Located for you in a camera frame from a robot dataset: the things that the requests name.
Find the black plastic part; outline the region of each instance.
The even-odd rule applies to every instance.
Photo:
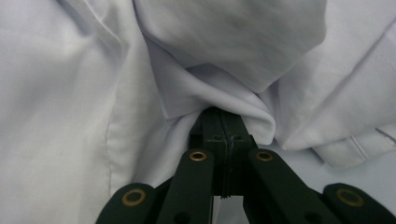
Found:
[[[163,182],[160,186],[155,188],[156,200],[155,204],[151,208],[150,212],[150,224],[154,224],[157,220],[158,215],[163,208],[163,201],[165,201],[166,194],[168,193],[169,187],[172,183],[172,178],[168,179],[167,181]]]
[[[343,223],[396,223],[396,217],[390,211],[361,189],[346,184],[333,184],[324,189],[322,197]]]
[[[212,221],[214,157],[186,151],[167,192],[157,224],[208,224]]]
[[[257,197],[254,190],[250,190],[245,194],[243,206],[250,224],[274,223],[265,209],[265,204]]]
[[[208,108],[191,129],[189,148],[204,148],[215,156],[214,195],[243,194],[242,163],[257,147],[241,116]]]
[[[143,192],[144,195],[134,193],[132,190]],[[155,199],[156,193],[153,187],[145,184],[127,185],[119,189],[108,201],[96,224],[151,224],[154,222],[151,211],[155,204]],[[140,203],[136,205],[128,203],[139,201]]]
[[[248,161],[246,174],[256,195],[249,194],[247,190],[247,199],[260,198],[264,205],[262,210],[271,214],[267,218],[271,219],[268,223],[341,223],[274,151],[253,149],[249,152]],[[264,217],[249,217],[250,223],[262,223],[256,219]]]

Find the wrinkled cloth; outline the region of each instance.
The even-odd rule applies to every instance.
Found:
[[[117,189],[174,173],[209,106],[241,114],[260,144],[335,166],[392,150],[391,1],[135,3],[0,3],[0,223],[93,223]],[[386,63],[378,82],[365,60]],[[371,89],[343,105],[359,85]],[[349,153],[351,136],[370,153]]]

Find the stitching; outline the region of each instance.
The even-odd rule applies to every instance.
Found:
[[[359,152],[361,155],[364,157],[364,159],[368,160],[369,157],[367,156],[366,152],[364,151],[363,147],[358,143],[358,140],[354,136],[350,136],[350,139],[352,142],[355,144],[355,146],[358,148]]]
[[[384,137],[387,137],[389,140],[391,140],[391,141],[393,142],[393,144],[394,144],[392,147],[395,147],[395,146],[396,146],[396,138],[395,138],[395,137],[389,135],[388,133],[382,131],[382,130],[379,129],[379,128],[376,128],[375,130],[376,130],[377,132],[379,132],[380,134],[384,135]]]
[[[83,4],[86,6],[86,8],[88,9],[88,11],[90,12],[90,14],[89,14],[89,16],[91,17],[91,18],[93,18],[95,21],[97,21],[98,22],[98,24],[100,25],[100,27],[102,27],[103,29],[101,29],[101,30],[103,30],[103,31],[105,31],[104,32],[104,35],[108,35],[110,38],[113,38],[113,39],[115,39],[119,44],[120,44],[120,46],[122,46],[122,42],[121,42],[121,40],[104,24],[104,23],[102,23],[100,20],[99,20],[99,18],[98,18],[98,16],[95,14],[95,12],[94,12],[94,9],[93,9],[93,7],[88,3],[88,0],[84,0],[83,1]]]
[[[109,136],[109,127],[110,127],[110,123],[111,123],[111,118],[113,115],[113,111],[114,111],[114,107],[115,107],[115,102],[114,105],[112,106],[111,112],[108,115],[108,119],[107,119],[107,126],[106,126],[106,131],[105,131],[105,153],[106,153],[106,158],[107,158],[107,167],[108,167],[108,196],[111,197],[111,182],[112,182],[112,176],[113,176],[113,172],[112,172],[112,165],[110,162],[110,155],[109,155],[109,150],[108,150],[108,136]]]
[[[351,68],[351,70],[346,73],[346,76],[343,77],[341,80],[339,80],[338,84],[334,86],[332,91],[329,91],[329,94],[312,110],[311,116],[306,117],[302,122],[300,122],[300,126],[297,128],[297,130],[290,135],[290,137],[286,140],[285,142],[285,148],[288,148],[289,142],[293,141],[294,138],[299,136],[299,133],[303,133],[306,128],[312,124],[312,122],[315,122],[315,120],[318,118],[320,113],[324,110],[323,106],[326,105],[329,101],[333,100],[335,97],[334,95],[338,92],[339,89],[344,88],[345,86],[345,80],[352,78],[355,74],[355,71],[357,67],[360,66],[360,64],[366,60],[366,58],[370,55],[370,53],[375,49],[380,42],[384,38],[384,36],[388,33],[390,27],[392,26],[393,23],[396,22],[396,17],[385,27],[383,33],[374,41],[373,45],[364,52],[363,55],[359,58],[359,60],[356,62],[354,67]]]

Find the brass rivet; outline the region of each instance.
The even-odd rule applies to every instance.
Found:
[[[201,151],[194,151],[190,153],[190,159],[192,161],[204,161],[206,160],[206,158],[207,158],[206,153]]]
[[[260,161],[271,161],[274,156],[269,152],[261,151],[256,154],[256,158]]]
[[[131,200],[129,197],[133,194],[138,198]],[[122,196],[122,203],[126,206],[137,206],[146,200],[146,196],[146,192],[142,189],[131,189]]]
[[[337,198],[347,205],[354,207],[362,207],[364,205],[363,198],[350,189],[338,189],[335,193]]]

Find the white fabric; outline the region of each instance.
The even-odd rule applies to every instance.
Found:
[[[164,127],[132,2],[1,1],[0,43],[0,223],[93,223]]]
[[[305,122],[303,115],[310,113],[303,111],[310,105],[304,96],[317,96],[317,106],[329,96],[331,88],[341,81],[348,83],[343,78],[385,32],[396,8],[386,0],[365,1],[365,5],[362,1],[329,3],[328,34],[322,45],[329,47],[311,51],[277,86],[264,91],[299,57],[319,44],[324,36],[324,1],[266,1],[268,5],[262,1],[248,5],[233,1],[227,2],[227,7],[223,2],[217,2],[217,7],[151,5],[160,1],[136,3],[141,6],[141,25],[150,24],[154,29],[166,21],[172,29],[155,33],[148,29],[145,41],[129,0],[0,3],[0,223],[93,223],[118,188],[132,181],[157,186],[171,176],[185,150],[191,125],[199,112],[211,105],[242,114],[249,131],[262,144],[271,143],[276,135],[281,145],[285,136],[284,143],[292,143],[290,148],[311,146],[300,144],[298,138],[294,143],[295,139],[290,140],[289,133],[282,133],[281,127],[299,131],[295,128]],[[173,16],[174,9],[182,20]],[[152,13],[150,10],[159,17],[145,15]],[[251,17],[250,10],[260,19]],[[362,16],[370,14],[374,15],[370,20]],[[357,22],[360,19],[365,19],[364,25]],[[334,29],[334,25],[345,27]],[[239,32],[241,27],[246,28],[245,32]],[[193,32],[188,36],[194,38],[185,39],[181,31]],[[356,32],[348,36],[349,31]],[[389,52],[380,52],[388,59],[394,56],[391,49],[395,38],[391,34],[384,47]],[[335,50],[345,46],[332,42],[343,38],[353,47],[348,51],[353,54]],[[323,59],[324,64],[318,63],[316,59],[324,56],[330,58]],[[320,72],[296,72],[300,67],[330,63]],[[316,77],[330,68],[344,66],[350,69],[340,69],[343,73],[339,76]],[[384,75],[378,81],[392,82],[394,76],[386,74],[393,71],[394,75],[391,69],[390,65],[389,70],[382,70]],[[328,79],[332,85],[323,89],[327,82],[311,82],[311,77]],[[285,83],[293,82],[296,87],[285,91]],[[383,101],[374,98],[382,106],[377,110],[389,114],[356,117],[359,122],[373,125],[346,125],[344,135],[331,135],[339,130],[323,130],[324,124],[317,130],[329,136],[326,141],[342,141],[347,134],[376,128],[375,133],[381,134],[379,139],[384,139],[376,142],[392,146],[395,132],[391,123],[395,120],[390,107],[381,104],[393,106],[394,101],[387,97],[393,91],[384,86],[381,92]],[[294,94],[299,101],[291,100]],[[291,108],[291,120],[278,113],[279,108],[284,111],[285,105]],[[361,144],[367,142],[359,135],[355,138]],[[315,138],[315,146],[330,144],[320,139]],[[333,149],[322,151],[327,153],[322,154],[327,161],[337,158],[338,154],[331,153]],[[354,158],[345,157],[345,161],[335,165],[355,164]],[[315,164],[310,165],[310,170],[316,168]],[[364,174],[364,168],[357,169]],[[375,183],[385,182],[386,178],[381,172],[372,172],[364,180],[362,175],[356,186],[363,187],[373,179]],[[391,185],[382,187],[380,192],[384,194],[393,190]]]
[[[395,65],[382,60],[383,55],[390,61],[396,57],[395,31],[391,26],[396,17],[396,2],[329,2],[324,42],[306,53],[267,91],[262,90],[285,72],[276,68],[288,68],[286,64],[304,53],[295,46],[312,46],[320,40],[322,29],[317,21],[321,18],[312,17],[318,16],[315,13],[323,3],[276,1],[270,7],[267,2],[252,4],[255,10],[250,4],[241,7],[228,2],[136,1],[144,33],[162,46],[159,51],[167,49],[175,57],[172,59],[158,50],[150,53],[165,116],[176,118],[215,105],[241,114],[258,143],[269,144],[273,139],[271,133],[276,130],[275,139],[282,148],[320,147],[319,155],[334,166],[356,165],[395,150],[389,139],[381,134],[379,145],[364,147],[364,151],[370,152],[362,152],[363,156],[355,153],[353,146],[338,141],[396,121]],[[287,15],[293,17],[295,27],[284,29],[290,28],[288,23],[285,26],[287,16],[273,13],[273,10],[293,4],[296,4],[294,10],[300,13]],[[258,18],[251,17],[256,13],[262,15],[261,21],[270,23],[257,23]],[[243,30],[234,18],[244,22]],[[305,26],[301,30],[296,28],[303,22]],[[250,33],[249,25],[258,31]],[[268,32],[276,27],[282,28]],[[315,38],[300,39],[302,35],[298,31],[318,33],[312,35]],[[289,40],[287,45],[277,46],[280,36]],[[255,46],[257,54],[246,57],[251,46]],[[269,66],[266,63],[272,62],[266,59],[274,55],[282,63]],[[171,61],[176,65],[167,65]],[[191,64],[195,66],[187,70],[182,67]]]

